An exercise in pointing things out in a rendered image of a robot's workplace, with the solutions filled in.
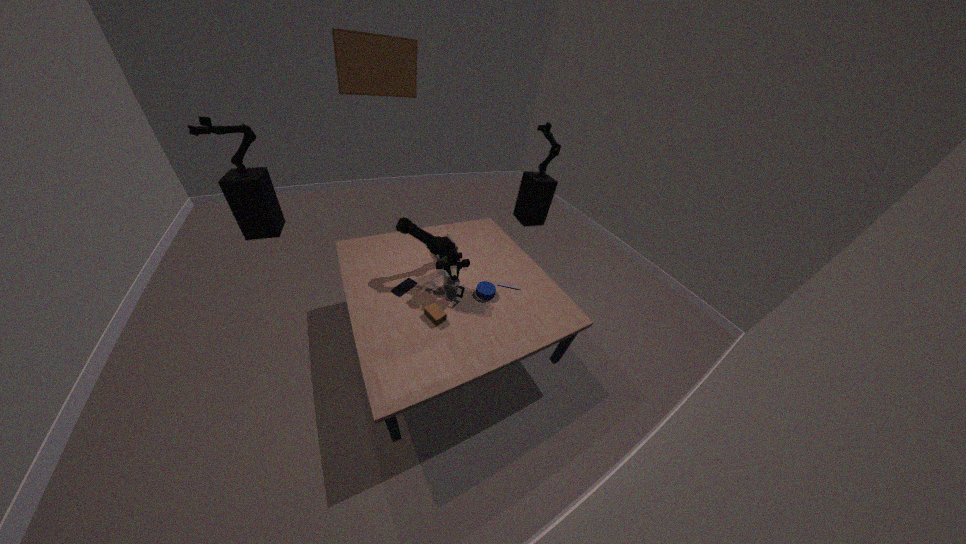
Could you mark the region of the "glass french press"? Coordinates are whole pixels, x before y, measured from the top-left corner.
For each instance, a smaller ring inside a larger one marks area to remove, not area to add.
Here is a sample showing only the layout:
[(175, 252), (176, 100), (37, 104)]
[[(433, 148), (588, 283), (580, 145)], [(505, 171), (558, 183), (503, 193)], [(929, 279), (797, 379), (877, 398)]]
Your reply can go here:
[[(451, 277), (448, 279), (446, 292), (444, 294), (444, 297), (447, 300), (454, 301), (454, 300), (456, 300), (457, 297), (460, 297), (460, 298), (463, 297), (463, 293), (464, 293), (464, 289), (465, 288), (462, 287), (462, 286), (459, 286), (459, 284), (460, 284), (460, 280), (457, 278), (456, 275), (453, 275), (452, 276), (452, 279), (451, 279)], [(461, 295), (457, 294), (458, 288), (462, 289)]]

